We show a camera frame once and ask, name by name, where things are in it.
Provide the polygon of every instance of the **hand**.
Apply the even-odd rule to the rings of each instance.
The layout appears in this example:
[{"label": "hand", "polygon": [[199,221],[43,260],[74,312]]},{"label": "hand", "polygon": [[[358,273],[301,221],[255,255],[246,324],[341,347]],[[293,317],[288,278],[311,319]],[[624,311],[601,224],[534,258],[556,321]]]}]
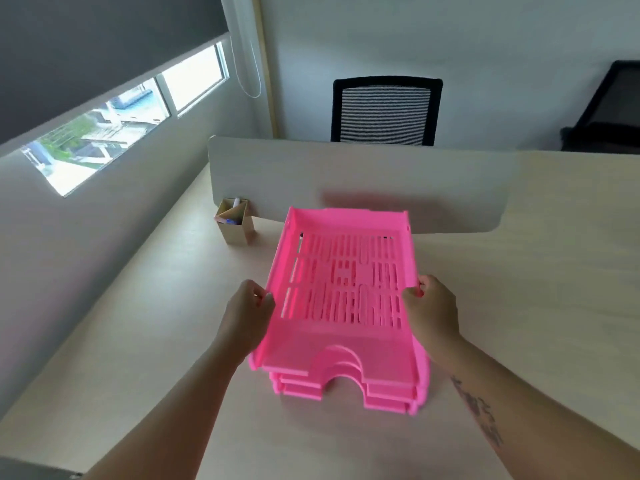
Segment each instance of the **hand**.
[{"label": "hand", "polygon": [[260,285],[245,280],[227,304],[214,344],[239,365],[267,333],[276,303]]},{"label": "hand", "polygon": [[456,296],[435,276],[418,279],[420,286],[405,289],[402,299],[415,338],[433,356],[442,345],[461,338]]}]

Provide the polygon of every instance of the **window pane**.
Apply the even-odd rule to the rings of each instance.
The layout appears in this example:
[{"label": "window pane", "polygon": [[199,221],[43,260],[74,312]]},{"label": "window pane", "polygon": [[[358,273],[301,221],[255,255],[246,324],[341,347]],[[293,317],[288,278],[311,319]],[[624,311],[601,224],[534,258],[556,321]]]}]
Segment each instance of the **window pane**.
[{"label": "window pane", "polygon": [[23,146],[21,151],[64,196],[168,116],[155,79],[149,79]]},{"label": "window pane", "polygon": [[183,110],[222,79],[216,46],[192,55],[162,74],[176,110]]}]

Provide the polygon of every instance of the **pen holder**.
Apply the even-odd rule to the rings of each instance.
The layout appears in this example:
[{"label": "pen holder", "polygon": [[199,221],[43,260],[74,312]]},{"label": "pen holder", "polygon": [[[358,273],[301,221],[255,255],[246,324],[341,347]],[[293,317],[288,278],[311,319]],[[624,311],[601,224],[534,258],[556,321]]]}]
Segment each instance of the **pen holder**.
[{"label": "pen holder", "polygon": [[249,213],[249,201],[241,200],[240,205],[237,207],[233,207],[233,205],[234,199],[222,199],[216,216],[224,220],[236,222],[237,224],[218,222],[218,227],[220,227],[222,237],[225,238],[227,244],[247,246],[255,236],[253,220]]}]

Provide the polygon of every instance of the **black mesh chair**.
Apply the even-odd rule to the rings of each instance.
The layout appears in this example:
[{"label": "black mesh chair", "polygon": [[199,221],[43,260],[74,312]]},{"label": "black mesh chair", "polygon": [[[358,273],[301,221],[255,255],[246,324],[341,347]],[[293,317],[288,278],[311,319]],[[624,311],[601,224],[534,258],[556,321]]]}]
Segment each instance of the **black mesh chair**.
[{"label": "black mesh chair", "polygon": [[433,146],[441,79],[375,76],[333,83],[331,141]]},{"label": "black mesh chair", "polygon": [[573,128],[564,152],[640,154],[640,61],[616,61]]}]

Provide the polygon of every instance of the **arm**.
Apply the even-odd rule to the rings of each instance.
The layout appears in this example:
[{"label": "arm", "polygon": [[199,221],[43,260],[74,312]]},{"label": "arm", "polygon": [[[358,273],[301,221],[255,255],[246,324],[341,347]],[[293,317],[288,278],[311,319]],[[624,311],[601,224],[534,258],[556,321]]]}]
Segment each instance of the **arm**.
[{"label": "arm", "polygon": [[264,337],[274,307],[273,295],[243,282],[209,349],[84,478],[194,479],[231,377]]},{"label": "arm", "polygon": [[516,480],[638,479],[640,451],[530,386],[460,335],[456,297],[434,276],[404,290],[415,337],[449,374]]}]

